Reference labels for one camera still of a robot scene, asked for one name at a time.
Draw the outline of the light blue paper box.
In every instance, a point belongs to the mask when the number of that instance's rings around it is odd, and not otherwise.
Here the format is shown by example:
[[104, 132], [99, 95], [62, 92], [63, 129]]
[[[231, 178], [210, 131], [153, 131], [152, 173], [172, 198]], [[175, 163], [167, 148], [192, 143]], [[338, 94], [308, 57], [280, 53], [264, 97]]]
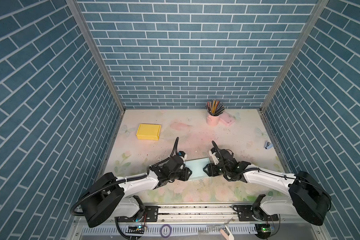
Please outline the light blue paper box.
[[211, 162], [209, 158], [185, 161], [186, 167], [192, 171], [192, 174], [189, 177], [189, 181], [208, 178], [209, 176], [204, 172], [203, 168], [210, 163]]

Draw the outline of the yellow paper box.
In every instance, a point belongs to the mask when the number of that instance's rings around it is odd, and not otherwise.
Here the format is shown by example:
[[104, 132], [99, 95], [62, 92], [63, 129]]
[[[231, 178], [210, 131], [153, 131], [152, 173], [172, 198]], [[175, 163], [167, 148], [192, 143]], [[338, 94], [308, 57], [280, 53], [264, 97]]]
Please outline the yellow paper box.
[[136, 133], [139, 140], [158, 141], [160, 138], [161, 125], [140, 124]]

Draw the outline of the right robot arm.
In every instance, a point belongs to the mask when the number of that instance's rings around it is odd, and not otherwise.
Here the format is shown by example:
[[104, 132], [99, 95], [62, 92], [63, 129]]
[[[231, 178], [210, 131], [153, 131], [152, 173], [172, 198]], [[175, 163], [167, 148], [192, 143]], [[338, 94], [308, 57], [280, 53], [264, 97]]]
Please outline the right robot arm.
[[273, 215], [298, 215], [312, 225], [323, 225], [332, 199], [309, 173], [265, 170], [246, 161], [238, 162], [232, 151], [218, 147], [213, 147], [209, 155], [213, 162], [203, 169], [209, 177], [223, 176], [228, 182], [257, 184], [282, 193], [278, 197], [256, 198], [250, 208], [256, 220], [263, 221]]

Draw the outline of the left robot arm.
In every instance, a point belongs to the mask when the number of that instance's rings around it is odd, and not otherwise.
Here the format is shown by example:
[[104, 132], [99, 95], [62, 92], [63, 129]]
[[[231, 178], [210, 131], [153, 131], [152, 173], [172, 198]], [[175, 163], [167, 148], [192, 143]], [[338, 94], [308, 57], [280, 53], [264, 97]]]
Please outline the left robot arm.
[[144, 217], [146, 206], [136, 194], [161, 188], [175, 180], [187, 181], [192, 171], [186, 167], [186, 159], [186, 153], [180, 151], [150, 166], [141, 175], [117, 178], [113, 173], [107, 173], [82, 193], [70, 214], [85, 217], [90, 228], [110, 217], [126, 217], [138, 222]]

